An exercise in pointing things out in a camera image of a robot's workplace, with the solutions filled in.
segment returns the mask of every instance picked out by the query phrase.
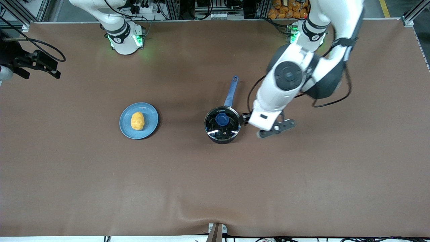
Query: brown tabletop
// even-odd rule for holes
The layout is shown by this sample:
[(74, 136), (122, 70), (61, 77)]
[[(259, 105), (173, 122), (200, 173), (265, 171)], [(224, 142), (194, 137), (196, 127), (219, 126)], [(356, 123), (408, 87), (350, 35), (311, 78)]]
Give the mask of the brown tabletop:
[[(246, 111), (285, 43), (270, 24), (155, 23), (131, 56), (98, 24), (30, 30), (68, 60), (59, 80), (31, 71), (0, 86), (0, 235), (183, 235), (222, 222), (237, 236), (430, 236), (430, 74), (401, 21), (364, 22), (349, 98), (295, 99), (294, 129), (261, 140), (247, 126), (228, 145), (203, 119), (234, 75), (233, 106)], [(135, 102), (161, 114), (147, 140), (119, 130)]]

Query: blue plate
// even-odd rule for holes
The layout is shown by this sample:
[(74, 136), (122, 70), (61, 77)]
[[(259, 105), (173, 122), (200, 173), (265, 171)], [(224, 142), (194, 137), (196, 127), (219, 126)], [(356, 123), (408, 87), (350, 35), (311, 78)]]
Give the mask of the blue plate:
[[(132, 116), (136, 112), (141, 112), (145, 119), (145, 125), (142, 130), (134, 130), (132, 128)], [(154, 106), (146, 102), (137, 102), (128, 106), (121, 114), (120, 130), (130, 139), (144, 139), (157, 129), (158, 121), (158, 112)]]

